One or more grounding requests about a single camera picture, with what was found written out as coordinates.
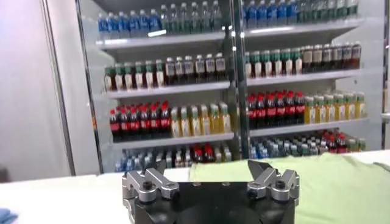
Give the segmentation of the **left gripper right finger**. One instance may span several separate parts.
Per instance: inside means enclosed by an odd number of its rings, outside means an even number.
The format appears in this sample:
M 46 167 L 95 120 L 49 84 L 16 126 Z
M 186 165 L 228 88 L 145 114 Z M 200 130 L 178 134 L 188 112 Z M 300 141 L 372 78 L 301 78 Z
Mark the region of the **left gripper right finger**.
M 269 163 L 248 160 L 247 165 L 253 181 L 247 183 L 247 196 L 251 200 L 263 199 L 269 194 L 275 201 L 295 203 L 300 197 L 300 176 L 295 170 L 280 173 Z

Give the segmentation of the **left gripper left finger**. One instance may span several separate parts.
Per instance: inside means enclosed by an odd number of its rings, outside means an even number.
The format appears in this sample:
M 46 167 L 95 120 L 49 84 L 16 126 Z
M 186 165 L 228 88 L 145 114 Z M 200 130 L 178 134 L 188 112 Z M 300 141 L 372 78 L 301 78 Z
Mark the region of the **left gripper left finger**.
M 142 203 L 152 203 L 157 199 L 158 192 L 163 199 L 178 200 L 179 183 L 170 181 L 163 175 L 165 167 L 166 161 L 159 160 L 154 167 L 146 169 L 143 175 L 135 170 L 126 172 L 121 180 L 123 201 L 138 198 Z

